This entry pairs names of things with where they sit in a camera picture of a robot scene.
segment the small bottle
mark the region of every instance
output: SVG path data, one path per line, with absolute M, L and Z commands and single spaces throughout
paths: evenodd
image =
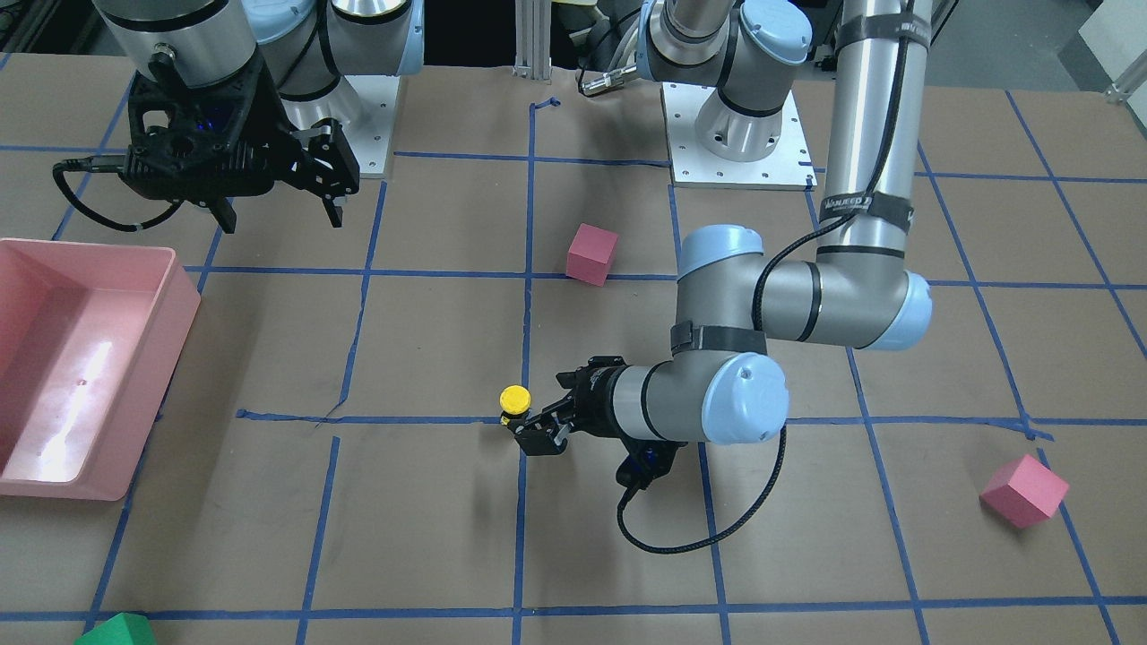
M 522 386 L 510 386 L 498 397 L 501 405 L 501 423 L 509 426 L 512 420 L 525 419 L 530 415 L 530 390 Z

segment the green block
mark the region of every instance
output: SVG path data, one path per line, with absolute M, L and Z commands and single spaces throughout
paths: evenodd
M 155 645 L 155 635 L 143 616 L 118 614 L 80 636 L 76 645 Z

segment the white mounting plate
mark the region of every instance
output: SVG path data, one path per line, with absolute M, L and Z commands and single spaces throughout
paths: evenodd
M 362 117 L 356 119 L 343 133 L 359 162 L 359 176 L 382 179 L 390 161 L 390 143 L 398 116 L 398 92 L 401 78 L 397 76 L 348 76 L 359 99 Z
M 803 191 L 817 185 L 812 157 L 804 140 L 796 101 L 789 92 L 782 108 L 785 125 L 777 147 L 757 162 L 733 162 L 710 153 L 693 124 L 712 87 L 663 83 L 665 132 L 673 162 L 673 184 L 697 188 L 758 188 L 763 191 Z

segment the pink tray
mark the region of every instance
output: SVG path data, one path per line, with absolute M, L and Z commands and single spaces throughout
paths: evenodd
M 123 497 L 198 304 L 171 249 L 0 240 L 0 495 Z

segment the yellow object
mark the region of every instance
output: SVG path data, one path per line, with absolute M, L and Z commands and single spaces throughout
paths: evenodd
M 522 386 L 510 386 L 502 390 L 498 403 L 507 414 L 525 414 L 530 410 L 530 390 Z

